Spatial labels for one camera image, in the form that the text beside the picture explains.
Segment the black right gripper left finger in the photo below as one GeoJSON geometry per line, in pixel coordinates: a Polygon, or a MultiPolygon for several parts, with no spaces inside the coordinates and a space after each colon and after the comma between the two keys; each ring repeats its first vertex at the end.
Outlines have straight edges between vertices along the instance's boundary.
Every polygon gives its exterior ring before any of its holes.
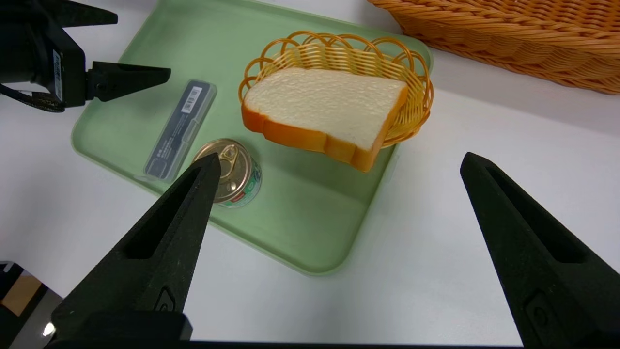
{"type": "Polygon", "coordinates": [[[220,174],[217,155],[182,173],[56,307],[56,339],[192,336],[183,311],[220,174]]]}

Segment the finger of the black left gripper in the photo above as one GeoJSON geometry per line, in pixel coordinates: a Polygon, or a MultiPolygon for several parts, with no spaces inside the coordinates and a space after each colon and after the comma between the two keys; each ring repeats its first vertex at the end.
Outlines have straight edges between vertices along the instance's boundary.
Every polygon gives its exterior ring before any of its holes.
{"type": "Polygon", "coordinates": [[[104,26],[118,23],[118,16],[99,7],[71,0],[41,0],[41,6],[61,27],[104,26]]]}
{"type": "Polygon", "coordinates": [[[87,99],[111,101],[169,81],[170,68],[93,62],[87,71],[87,99]]]}

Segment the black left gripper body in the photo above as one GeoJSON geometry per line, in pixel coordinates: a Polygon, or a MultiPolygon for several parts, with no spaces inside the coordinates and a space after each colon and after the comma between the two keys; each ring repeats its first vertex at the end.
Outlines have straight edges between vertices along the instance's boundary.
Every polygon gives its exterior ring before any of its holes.
{"type": "Polygon", "coordinates": [[[43,86],[65,108],[86,104],[86,57],[84,51],[41,6],[31,0],[33,20],[29,27],[34,45],[32,82],[43,86]]]}

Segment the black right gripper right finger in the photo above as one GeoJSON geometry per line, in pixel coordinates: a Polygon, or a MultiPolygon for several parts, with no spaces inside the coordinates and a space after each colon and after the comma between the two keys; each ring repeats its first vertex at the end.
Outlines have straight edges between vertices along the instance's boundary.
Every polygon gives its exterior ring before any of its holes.
{"type": "Polygon", "coordinates": [[[489,159],[460,175],[523,346],[617,348],[618,272],[489,159]]]}

